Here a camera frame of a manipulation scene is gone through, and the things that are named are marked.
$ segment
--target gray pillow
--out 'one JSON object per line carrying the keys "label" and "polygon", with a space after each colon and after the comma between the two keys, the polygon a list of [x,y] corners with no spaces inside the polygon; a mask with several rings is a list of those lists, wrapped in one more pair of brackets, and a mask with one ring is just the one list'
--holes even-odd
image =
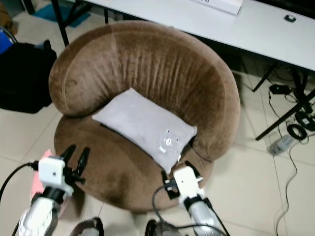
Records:
{"label": "gray pillow", "polygon": [[138,145],[168,174],[197,134],[197,127],[186,124],[133,88],[116,96],[92,118]]}

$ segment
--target blue object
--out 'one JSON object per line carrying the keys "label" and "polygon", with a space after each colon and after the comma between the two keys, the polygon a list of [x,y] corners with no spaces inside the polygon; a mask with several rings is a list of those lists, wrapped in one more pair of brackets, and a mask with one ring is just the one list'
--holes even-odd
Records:
{"label": "blue object", "polygon": [[3,30],[0,29],[0,54],[4,53],[11,46],[11,41],[3,32]]}
{"label": "blue object", "polygon": [[[63,17],[63,19],[67,19],[69,13],[70,13],[71,7],[66,6],[60,6],[60,12]],[[54,8],[52,4],[49,4],[42,9],[39,9],[37,12],[33,14],[33,16],[40,17],[43,19],[46,19],[48,21],[57,22],[56,15],[54,12]],[[78,19],[76,19],[74,22],[70,24],[71,27],[77,27],[80,25],[83,21],[85,21],[90,16],[90,13],[84,13],[82,14]]]}

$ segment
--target brown velvet upholstery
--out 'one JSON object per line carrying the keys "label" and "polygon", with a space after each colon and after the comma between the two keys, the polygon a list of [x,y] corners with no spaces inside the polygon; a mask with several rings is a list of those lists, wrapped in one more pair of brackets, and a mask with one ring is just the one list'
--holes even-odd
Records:
{"label": "brown velvet upholstery", "polygon": [[[148,22],[114,23],[82,35],[57,59],[49,86],[64,114],[55,134],[57,154],[76,144],[70,162],[74,166],[89,146],[83,174],[87,181],[80,187],[136,212],[152,209],[151,196],[162,185],[161,169],[137,146],[93,121],[91,114],[135,88],[198,127],[183,160],[194,164],[206,180],[213,161],[232,143],[239,122],[236,83],[221,58],[192,36]],[[177,202],[163,193],[157,203],[167,208]]]}

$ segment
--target tile floor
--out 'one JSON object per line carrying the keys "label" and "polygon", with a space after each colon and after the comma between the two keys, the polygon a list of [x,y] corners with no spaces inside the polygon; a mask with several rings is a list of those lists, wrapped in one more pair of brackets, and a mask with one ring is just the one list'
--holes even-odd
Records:
{"label": "tile floor", "polygon": [[[37,8],[44,4],[47,2],[40,2]],[[39,43],[48,38],[58,55],[64,49],[56,23],[27,13],[16,16],[14,21],[19,23],[16,35],[19,41]],[[101,16],[92,14],[77,28],[67,29],[70,41],[103,22]],[[244,71],[261,69],[255,60],[244,58],[244,63]],[[259,142],[254,140],[276,120],[268,105],[268,82],[252,93],[251,88],[259,78],[244,72],[234,74],[242,101],[239,131],[231,149],[216,161],[205,191],[232,236],[272,236],[275,216],[281,214],[284,203],[285,182],[293,166],[287,153],[273,157],[266,152],[270,143],[279,138],[277,130]],[[273,97],[272,103],[279,114],[292,106],[279,96]],[[53,150],[53,136],[61,117],[54,105],[34,115],[0,109],[0,184],[21,163],[38,159],[49,148]],[[299,172],[288,190],[290,210],[279,226],[282,236],[314,235],[314,145],[312,138],[307,146],[299,145],[292,151]],[[28,207],[31,179],[32,172],[24,169],[9,183],[0,208],[1,235],[11,235]],[[180,207],[165,210],[162,215],[174,223],[189,222]],[[79,192],[61,217],[54,236],[67,236],[80,220],[94,216],[103,220],[106,236],[143,235],[146,222],[156,218],[152,212],[132,214]]]}

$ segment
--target table leg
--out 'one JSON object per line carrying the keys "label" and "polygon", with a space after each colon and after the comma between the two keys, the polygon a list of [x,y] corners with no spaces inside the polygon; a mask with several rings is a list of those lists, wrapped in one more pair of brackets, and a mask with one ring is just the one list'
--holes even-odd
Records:
{"label": "table leg", "polygon": [[108,10],[107,10],[107,8],[104,8],[104,18],[105,18],[105,24],[108,24]]}
{"label": "table leg", "polygon": [[266,74],[264,74],[264,76],[261,78],[261,80],[258,82],[258,84],[256,85],[256,87],[252,90],[253,92],[256,92],[257,89],[259,89],[259,87],[268,79],[268,77],[270,76],[270,74],[274,71],[274,69],[276,69],[277,67],[277,63],[272,64],[272,66],[268,69],[268,71],[266,72]]}
{"label": "table leg", "polygon": [[310,92],[304,101],[299,101],[298,104],[296,104],[290,111],[285,113],[282,117],[280,117],[279,120],[277,120],[275,123],[273,123],[268,129],[266,129],[264,132],[262,132],[256,140],[260,140],[263,137],[265,137],[269,132],[271,132],[273,129],[275,129],[278,125],[280,125],[282,122],[284,122],[286,119],[288,119],[291,115],[298,112],[303,106],[305,106],[306,103],[308,103],[312,98],[315,97],[315,89]]}
{"label": "table leg", "polygon": [[304,94],[309,74],[306,70],[302,71],[303,77],[301,82],[301,78],[297,69],[294,66],[292,66],[290,70],[295,84],[295,89],[293,90],[293,93],[298,101],[302,102],[305,101],[305,106],[303,108],[306,113],[310,114],[313,112],[313,110],[311,108],[310,103],[306,101],[306,95]]}
{"label": "table leg", "polygon": [[26,8],[26,11],[28,11],[30,15],[35,13],[35,9],[31,0],[23,0],[23,3]]}
{"label": "table leg", "polygon": [[53,8],[54,8],[54,12],[55,12],[55,15],[57,18],[57,22],[58,22],[61,36],[63,38],[63,43],[65,46],[67,46],[69,44],[69,40],[68,40],[67,32],[65,31],[65,26],[63,23],[63,16],[61,15],[58,0],[51,0],[51,3],[52,3]]}

